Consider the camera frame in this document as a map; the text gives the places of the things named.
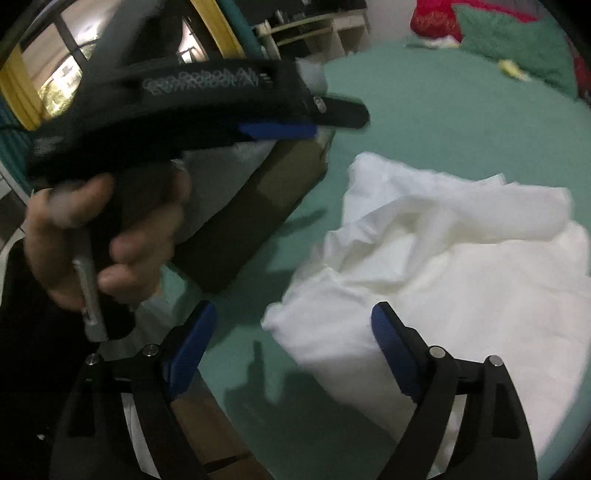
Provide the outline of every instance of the blue clamp pad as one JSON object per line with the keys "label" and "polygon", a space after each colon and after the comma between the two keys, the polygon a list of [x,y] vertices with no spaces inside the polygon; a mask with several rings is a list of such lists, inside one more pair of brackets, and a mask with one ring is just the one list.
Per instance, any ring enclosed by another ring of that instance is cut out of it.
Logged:
{"label": "blue clamp pad", "polygon": [[189,388],[199,362],[213,336],[217,325],[217,312],[213,304],[197,308],[187,322],[194,322],[176,354],[163,364],[163,378],[168,384],[168,394],[173,400]]}
{"label": "blue clamp pad", "polygon": [[371,329],[400,391],[410,397],[413,402],[420,402],[426,392],[423,376],[396,328],[379,304],[372,309]]}

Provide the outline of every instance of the teal curtain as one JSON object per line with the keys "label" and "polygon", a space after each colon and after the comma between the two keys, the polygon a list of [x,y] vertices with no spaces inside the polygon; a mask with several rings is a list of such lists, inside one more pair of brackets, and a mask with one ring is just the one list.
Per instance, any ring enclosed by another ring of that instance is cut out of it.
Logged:
{"label": "teal curtain", "polygon": [[217,0],[217,4],[232,27],[234,35],[236,35],[246,54],[246,58],[263,58],[261,45],[234,0]]}
{"label": "teal curtain", "polygon": [[20,126],[21,124],[10,110],[4,97],[0,95],[0,161],[10,172],[12,178],[30,195],[31,185],[25,175],[25,162],[33,145],[31,134],[4,128],[10,125]]}

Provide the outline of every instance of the red pillow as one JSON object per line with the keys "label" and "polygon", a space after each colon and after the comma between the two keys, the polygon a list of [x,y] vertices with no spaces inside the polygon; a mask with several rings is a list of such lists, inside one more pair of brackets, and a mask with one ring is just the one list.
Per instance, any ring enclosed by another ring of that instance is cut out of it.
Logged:
{"label": "red pillow", "polygon": [[522,22],[537,20],[532,15],[515,12],[497,5],[489,5],[482,0],[417,0],[417,7],[414,9],[410,21],[411,30],[421,37],[440,38],[453,35],[457,41],[462,41],[460,26],[457,23],[456,14],[452,10],[452,5],[455,4],[465,4],[482,10],[506,13]]}
{"label": "red pillow", "polygon": [[574,57],[574,75],[577,77],[577,86],[579,87],[579,96],[585,98],[587,92],[591,92],[591,71],[587,67],[585,60],[579,53],[573,53]]}

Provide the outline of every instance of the bed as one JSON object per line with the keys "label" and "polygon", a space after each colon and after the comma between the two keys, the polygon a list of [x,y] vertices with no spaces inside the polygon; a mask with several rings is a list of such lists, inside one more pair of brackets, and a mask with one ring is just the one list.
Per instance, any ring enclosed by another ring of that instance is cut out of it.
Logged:
{"label": "bed", "polygon": [[[574,219],[591,229],[591,111],[541,81],[517,82],[496,63],[459,50],[430,51],[405,40],[326,66],[331,92],[367,105],[365,132],[338,132],[329,170],[213,301],[219,328],[200,371],[255,456],[278,480],[376,478],[394,441],[356,410],[339,405],[264,332],[265,308],[324,233],[340,225],[347,168],[373,151],[412,167],[468,179],[498,172],[508,181],[566,186]],[[172,272],[164,291],[178,318],[199,297]],[[554,442],[540,478],[565,461],[591,420],[591,372]]]}

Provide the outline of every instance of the black sleeve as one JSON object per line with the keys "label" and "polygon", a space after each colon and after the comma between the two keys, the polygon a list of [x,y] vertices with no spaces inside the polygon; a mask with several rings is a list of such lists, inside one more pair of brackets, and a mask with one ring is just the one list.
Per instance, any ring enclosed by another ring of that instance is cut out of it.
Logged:
{"label": "black sleeve", "polygon": [[46,479],[53,429],[85,357],[82,316],[34,279],[22,242],[8,256],[0,304],[0,478]]}

